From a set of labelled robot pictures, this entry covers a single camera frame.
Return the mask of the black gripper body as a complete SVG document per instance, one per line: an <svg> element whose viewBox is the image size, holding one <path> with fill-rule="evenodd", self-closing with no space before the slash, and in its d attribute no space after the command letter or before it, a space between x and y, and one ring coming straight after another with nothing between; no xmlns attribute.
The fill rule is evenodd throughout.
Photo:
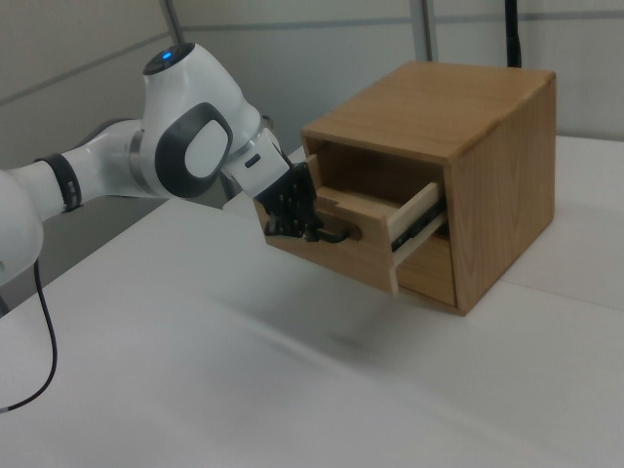
<svg viewBox="0 0 624 468"><path fill-rule="evenodd" d="M307 163L291 165L287 172L254 199L269 215L314 218L316 190Z"/></svg>

